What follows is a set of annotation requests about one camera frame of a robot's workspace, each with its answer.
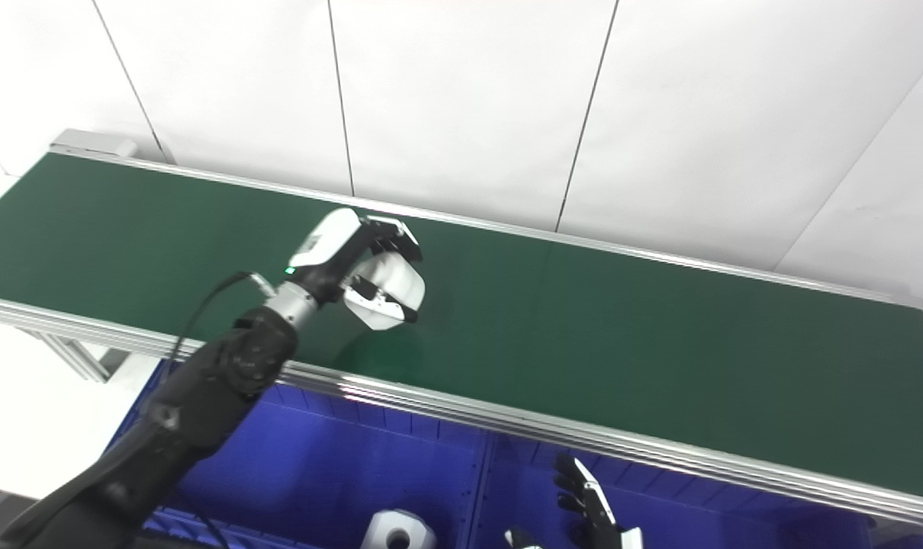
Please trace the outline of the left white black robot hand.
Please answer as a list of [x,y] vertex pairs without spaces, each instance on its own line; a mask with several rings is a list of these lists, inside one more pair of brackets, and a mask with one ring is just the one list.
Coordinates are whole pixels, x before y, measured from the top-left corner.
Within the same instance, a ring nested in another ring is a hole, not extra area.
[[269,306],[295,328],[326,303],[338,302],[374,331],[415,323],[426,282],[413,264],[422,260],[406,223],[336,209],[288,261],[286,278]]

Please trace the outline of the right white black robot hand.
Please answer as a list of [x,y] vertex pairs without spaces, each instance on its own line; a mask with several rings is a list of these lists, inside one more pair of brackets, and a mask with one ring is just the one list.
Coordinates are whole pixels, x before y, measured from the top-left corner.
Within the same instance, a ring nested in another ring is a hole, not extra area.
[[568,452],[552,462],[555,506],[573,515],[548,527],[542,538],[531,529],[511,525],[504,531],[508,548],[644,548],[642,528],[619,524],[610,500],[594,473]]

